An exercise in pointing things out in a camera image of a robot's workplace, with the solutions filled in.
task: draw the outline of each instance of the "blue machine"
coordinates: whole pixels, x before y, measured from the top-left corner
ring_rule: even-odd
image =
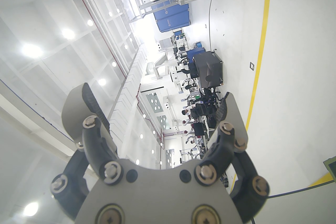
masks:
[[[180,34],[182,34],[182,31],[178,30],[177,32],[174,32],[174,37],[179,36]]]
[[[151,8],[165,7],[168,4],[170,4],[170,1],[153,5]],[[163,8],[160,11],[154,12],[154,17],[160,32],[168,32],[169,30],[186,27],[190,24],[189,5],[184,4],[181,6],[176,4],[169,8]]]
[[[192,58],[195,55],[200,54],[200,53],[204,53],[204,52],[205,52],[205,49],[202,48],[202,47],[188,50],[187,51],[187,57],[188,57],[189,62],[192,62]]]

